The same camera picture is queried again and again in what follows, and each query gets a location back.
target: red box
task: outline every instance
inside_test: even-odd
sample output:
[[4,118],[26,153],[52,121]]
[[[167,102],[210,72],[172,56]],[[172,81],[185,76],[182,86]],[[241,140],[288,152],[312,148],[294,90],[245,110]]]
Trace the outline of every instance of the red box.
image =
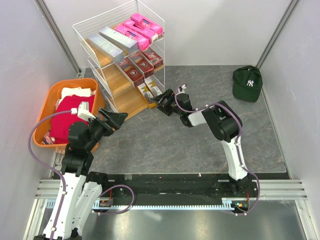
[[118,66],[123,70],[124,74],[126,74],[127,79],[131,80],[134,87],[138,87],[140,84],[145,82],[145,78],[142,73],[129,61],[128,58],[119,62]]
[[130,61],[133,63],[135,67],[137,67],[140,72],[143,73],[144,78],[150,77],[151,75],[155,74],[155,68],[152,66],[152,64],[149,63],[147,59],[140,53],[135,52],[128,56],[130,58]]
[[154,69],[157,69],[164,64],[163,59],[150,47],[143,51],[142,54],[153,64]]

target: gray box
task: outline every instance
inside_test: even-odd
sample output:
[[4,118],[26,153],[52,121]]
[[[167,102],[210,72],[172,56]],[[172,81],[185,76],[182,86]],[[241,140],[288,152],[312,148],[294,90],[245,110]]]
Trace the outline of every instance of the gray box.
[[88,39],[110,61],[118,64],[125,59],[125,54],[121,49],[98,33],[91,34]]
[[111,27],[106,26],[104,29],[100,30],[100,34],[127,54],[133,54],[139,50],[136,40],[123,35]]

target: orange plastic bin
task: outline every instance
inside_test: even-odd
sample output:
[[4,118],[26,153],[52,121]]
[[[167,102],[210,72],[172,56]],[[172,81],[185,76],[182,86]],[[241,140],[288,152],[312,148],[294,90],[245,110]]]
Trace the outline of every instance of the orange plastic bin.
[[[95,81],[92,78],[79,78],[79,79],[70,79],[70,80],[63,80],[60,82],[57,82],[55,85],[53,85],[46,98],[44,105],[42,107],[40,116],[38,118],[38,122],[56,112],[56,102],[58,99],[61,98],[61,90],[63,88],[78,88],[81,87],[83,89],[90,88],[92,91],[96,90],[95,92],[95,97],[93,101],[93,106],[92,106],[92,114],[97,115],[99,108],[104,108],[105,107],[105,100],[103,96],[100,93],[99,90],[99,85],[97,81]],[[34,143],[41,148],[49,148],[52,149],[58,153],[64,153],[66,145],[67,144],[48,144],[44,145],[41,142],[44,139],[44,135],[49,132],[51,129],[51,119],[47,119],[44,121],[40,126],[37,127],[37,129],[34,132],[33,135],[33,141]]]

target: white panel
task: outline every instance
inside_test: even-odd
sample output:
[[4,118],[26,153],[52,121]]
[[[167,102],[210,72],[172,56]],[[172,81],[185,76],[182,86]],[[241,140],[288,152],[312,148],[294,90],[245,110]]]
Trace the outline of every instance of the white panel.
[[[76,76],[32,0],[0,2],[0,239],[22,239],[40,177],[29,133],[57,81]],[[33,146],[47,163],[53,152]]]
[[[129,0],[45,0],[81,68],[72,25]],[[142,0],[165,20],[167,65],[256,64],[289,0]]]
[[289,172],[320,224],[320,2],[300,1],[262,66],[264,89]]

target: red cloth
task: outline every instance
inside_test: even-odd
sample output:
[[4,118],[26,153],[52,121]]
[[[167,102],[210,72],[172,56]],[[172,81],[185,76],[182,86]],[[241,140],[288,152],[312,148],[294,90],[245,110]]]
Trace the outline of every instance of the red cloth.
[[[66,96],[62,102],[59,104],[58,108],[56,109],[56,113],[62,111],[68,111],[72,108],[78,108],[81,102],[88,102],[89,103],[89,111],[92,112],[92,107],[94,104],[95,95],[90,97],[83,97],[83,96]],[[50,137],[54,137],[55,141],[54,144],[67,144],[68,141],[68,134],[69,134],[69,127],[71,124],[75,122],[84,122],[88,125],[88,122],[82,120],[77,116],[77,114],[65,113],[54,116],[51,119],[51,130],[50,130]]]

